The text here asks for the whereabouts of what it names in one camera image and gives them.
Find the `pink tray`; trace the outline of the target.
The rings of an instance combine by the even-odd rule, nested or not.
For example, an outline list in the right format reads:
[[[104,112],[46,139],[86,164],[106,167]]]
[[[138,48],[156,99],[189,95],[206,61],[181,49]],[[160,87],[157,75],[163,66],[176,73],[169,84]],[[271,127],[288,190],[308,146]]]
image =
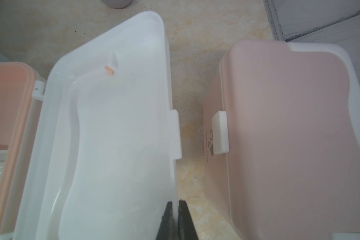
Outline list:
[[[0,63],[0,150],[7,157],[0,182],[0,228],[38,74],[20,62]]]

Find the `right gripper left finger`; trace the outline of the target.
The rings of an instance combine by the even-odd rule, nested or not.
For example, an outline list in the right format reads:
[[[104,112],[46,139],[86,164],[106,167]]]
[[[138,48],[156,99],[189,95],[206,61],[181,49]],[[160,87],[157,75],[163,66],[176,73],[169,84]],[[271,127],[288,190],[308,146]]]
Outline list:
[[[173,240],[174,239],[174,217],[173,203],[167,202],[162,221],[156,236],[156,240]]]

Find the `white pink medicine box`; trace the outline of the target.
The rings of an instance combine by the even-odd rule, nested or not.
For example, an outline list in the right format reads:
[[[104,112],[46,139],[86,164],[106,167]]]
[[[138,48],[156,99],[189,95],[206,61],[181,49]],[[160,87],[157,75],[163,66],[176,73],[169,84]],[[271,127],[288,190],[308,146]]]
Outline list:
[[[175,239],[181,157],[165,26],[142,12],[38,74],[0,240],[155,240],[167,202]]]

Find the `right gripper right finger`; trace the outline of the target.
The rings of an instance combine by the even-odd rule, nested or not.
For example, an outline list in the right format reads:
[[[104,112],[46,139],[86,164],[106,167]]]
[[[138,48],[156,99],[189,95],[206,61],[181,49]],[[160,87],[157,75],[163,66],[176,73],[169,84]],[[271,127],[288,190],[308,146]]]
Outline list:
[[[178,229],[180,240],[198,240],[198,235],[187,205],[184,200],[179,200]]]

